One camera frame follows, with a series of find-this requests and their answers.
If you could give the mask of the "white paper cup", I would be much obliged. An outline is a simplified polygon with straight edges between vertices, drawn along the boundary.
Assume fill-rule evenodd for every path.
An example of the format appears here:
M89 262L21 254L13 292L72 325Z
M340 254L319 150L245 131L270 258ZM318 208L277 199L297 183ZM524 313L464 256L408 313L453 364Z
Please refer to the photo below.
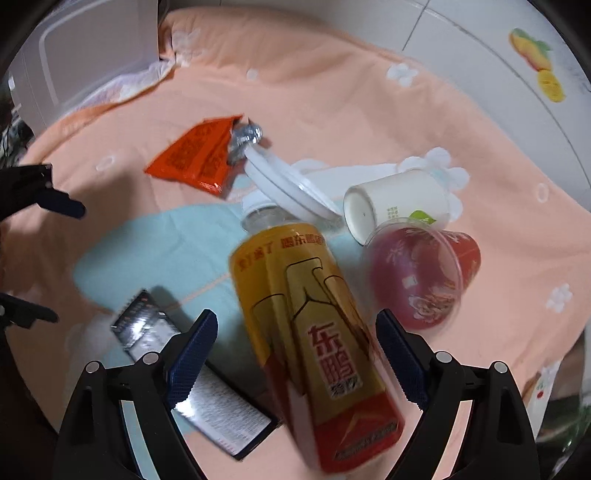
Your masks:
M352 186L346 191L342 208L349 233L360 245L389 221L414 219L439 227L451 221L448 190L423 170Z

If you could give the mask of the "silver foil wrapper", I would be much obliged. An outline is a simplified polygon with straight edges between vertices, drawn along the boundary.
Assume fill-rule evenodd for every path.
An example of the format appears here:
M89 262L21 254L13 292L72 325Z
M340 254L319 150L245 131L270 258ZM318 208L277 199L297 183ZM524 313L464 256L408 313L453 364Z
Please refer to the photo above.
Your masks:
M236 124L230 132L226 164L235 166L245 158L245 149L259 143L261 139L263 139L263 129L256 122L249 120L246 123Z

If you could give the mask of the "yellow energy drink bottle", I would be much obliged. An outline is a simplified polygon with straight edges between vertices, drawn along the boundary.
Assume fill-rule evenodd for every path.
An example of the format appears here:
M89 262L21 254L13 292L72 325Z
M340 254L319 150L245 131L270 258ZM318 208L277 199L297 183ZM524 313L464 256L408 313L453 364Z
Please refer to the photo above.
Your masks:
M325 237L256 191L229 258L245 330L308 466L353 471L398 442L404 420Z

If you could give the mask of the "red clear plastic cup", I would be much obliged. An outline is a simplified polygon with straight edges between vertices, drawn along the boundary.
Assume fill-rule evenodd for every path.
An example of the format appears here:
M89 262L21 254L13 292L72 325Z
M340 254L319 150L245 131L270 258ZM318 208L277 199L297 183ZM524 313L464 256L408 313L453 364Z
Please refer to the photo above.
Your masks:
M363 246L370 312L389 309L413 332L440 330L456 317L481 261L466 233L411 218L386 222Z

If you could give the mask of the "orange snack packet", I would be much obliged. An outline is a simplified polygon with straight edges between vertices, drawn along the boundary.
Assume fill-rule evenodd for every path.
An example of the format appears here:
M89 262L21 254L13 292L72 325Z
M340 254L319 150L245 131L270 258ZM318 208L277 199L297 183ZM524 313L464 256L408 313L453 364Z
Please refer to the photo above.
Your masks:
M221 197L229 177L228 145L242 115L206 119L159 153L144 172Z

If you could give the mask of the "white flower-print dish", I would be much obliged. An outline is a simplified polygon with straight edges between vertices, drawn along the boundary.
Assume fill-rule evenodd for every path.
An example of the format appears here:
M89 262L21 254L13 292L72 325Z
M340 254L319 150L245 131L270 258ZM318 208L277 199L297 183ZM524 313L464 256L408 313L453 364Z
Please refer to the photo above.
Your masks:
M534 438L538 437L562 361L543 367L525 387L523 401Z

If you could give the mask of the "peach flower-print cloth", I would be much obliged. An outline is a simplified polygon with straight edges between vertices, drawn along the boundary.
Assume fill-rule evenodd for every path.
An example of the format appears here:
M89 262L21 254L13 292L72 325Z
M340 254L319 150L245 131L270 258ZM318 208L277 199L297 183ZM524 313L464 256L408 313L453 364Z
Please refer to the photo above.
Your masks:
M177 10L160 31L168 76L125 103L74 112L29 147L80 220L31 207L2 229L3 288L53 309L56 324L11 330L18 369L53 427L92 360L121 359L107 323L150 289L180 327L219 321L214 366L252 395L266 380L228 273L242 242L239 203L149 177L146 165L198 122L245 114L273 151L325 175L351 176L433 148L467 171L454 228L483 264L459 316L434 340L459 360L506 362L525 387L562 359L590 317L590 215L464 94L406 58L321 24L259 9Z

